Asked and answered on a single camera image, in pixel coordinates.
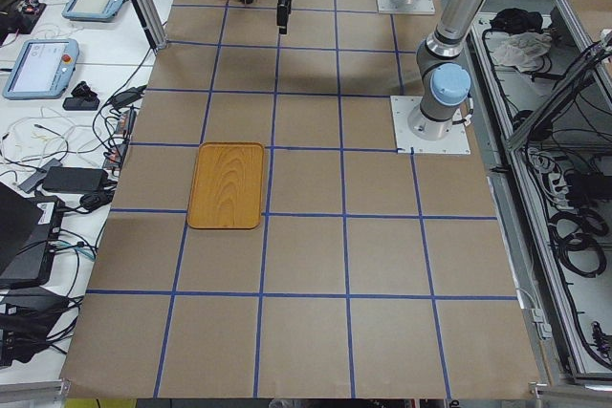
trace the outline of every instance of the tablet device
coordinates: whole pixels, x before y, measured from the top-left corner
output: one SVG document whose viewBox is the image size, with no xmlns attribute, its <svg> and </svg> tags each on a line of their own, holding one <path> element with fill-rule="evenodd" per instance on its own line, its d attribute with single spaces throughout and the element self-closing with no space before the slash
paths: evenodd
<svg viewBox="0 0 612 408">
<path fill-rule="evenodd" d="M 62 16 L 73 21 L 111 21 L 125 0 L 70 0 Z"/>
<path fill-rule="evenodd" d="M 9 75 L 6 99 L 53 99 L 64 92 L 75 71 L 78 44 L 72 38 L 28 40 Z"/>
</svg>

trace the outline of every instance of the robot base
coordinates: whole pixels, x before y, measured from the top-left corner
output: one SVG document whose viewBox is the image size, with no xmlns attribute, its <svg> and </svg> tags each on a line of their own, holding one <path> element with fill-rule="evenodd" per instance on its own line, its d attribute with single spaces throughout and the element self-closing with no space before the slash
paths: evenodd
<svg viewBox="0 0 612 408">
<path fill-rule="evenodd" d="M 470 144 L 463 124 L 454 124 L 448 134 L 440 140 L 425 140 L 419 138 L 408 127 L 408 116 L 412 109 L 421 103 L 421 97 L 391 97 L 393 126 L 395 128 L 395 144 L 400 153 L 439 154 L 439 155 L 469 155 Z M 461 119 L 459 110 L 453 119 Z"/>
<path fill-rule="evenodd" d="M 433 0 L 415 0 L 411 4 L 395 5 L 391 0 L 377 0 L 379 13 L 435 14 Z"/>
</svg>

